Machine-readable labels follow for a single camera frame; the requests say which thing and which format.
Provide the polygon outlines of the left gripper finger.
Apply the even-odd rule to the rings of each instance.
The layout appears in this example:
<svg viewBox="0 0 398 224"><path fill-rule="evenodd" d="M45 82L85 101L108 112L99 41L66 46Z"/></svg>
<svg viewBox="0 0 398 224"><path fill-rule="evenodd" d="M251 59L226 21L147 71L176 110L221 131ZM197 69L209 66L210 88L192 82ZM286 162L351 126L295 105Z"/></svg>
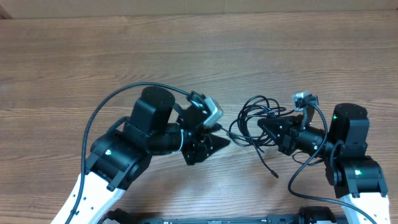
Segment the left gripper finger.
<svg viewBox="0 0 398 224"><path fill-rule="evenodd" d="M212 154L214 154L216 151L228 146L230 144L229 139L225 139L219 136L215 136L213 134L209 134L208 138L206 140L206 147L207 147L207 153L206 155L210 157Z"/></svg>
<svg viewBox="0 0 398 224"><path fill-rule="evenodd" d="M213 133L213 132L217 132L220 129L222 129L222 125L220 125L219 123L214 124L213 126L209 127L209 126L204 126L203 130L205 133Z"/></svg>

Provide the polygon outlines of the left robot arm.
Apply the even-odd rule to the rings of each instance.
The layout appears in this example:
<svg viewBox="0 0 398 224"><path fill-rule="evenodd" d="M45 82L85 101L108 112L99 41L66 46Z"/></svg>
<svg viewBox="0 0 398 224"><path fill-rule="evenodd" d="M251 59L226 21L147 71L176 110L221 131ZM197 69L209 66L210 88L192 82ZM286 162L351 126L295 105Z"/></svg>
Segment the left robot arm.
<svg viewBox="0 0 398 224"><path fill-rule="evenodd" d="M117 94L141 86L129 116L119 118L88 147L100 109ZM149 167L154 156L182 153L189 166L228 146L215 135L223 111L209 96L162 83L141 82L108 95L94 110L83 134L81 172L53 223L98 223Z"/></svg>

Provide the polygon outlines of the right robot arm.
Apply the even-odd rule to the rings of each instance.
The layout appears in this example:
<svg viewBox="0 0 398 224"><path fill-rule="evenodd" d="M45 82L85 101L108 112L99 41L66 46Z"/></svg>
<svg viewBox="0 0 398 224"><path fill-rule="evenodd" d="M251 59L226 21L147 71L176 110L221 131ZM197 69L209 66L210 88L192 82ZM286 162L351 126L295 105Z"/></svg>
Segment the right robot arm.
<svg viewBox="0 0 398 224"><path fill-rule="evenodd" d="M258 126L285 155L295 151L310 156L298 169L318 157L325 165L325 176L333 186L330 203L342 206L348 223L390 223L389 198L381 166L366 154L370 127L366 108L341 103L335 106L330 124L323 129L310 125L317 105L306 103L303 113L275 119L260 119Z"/></svg>

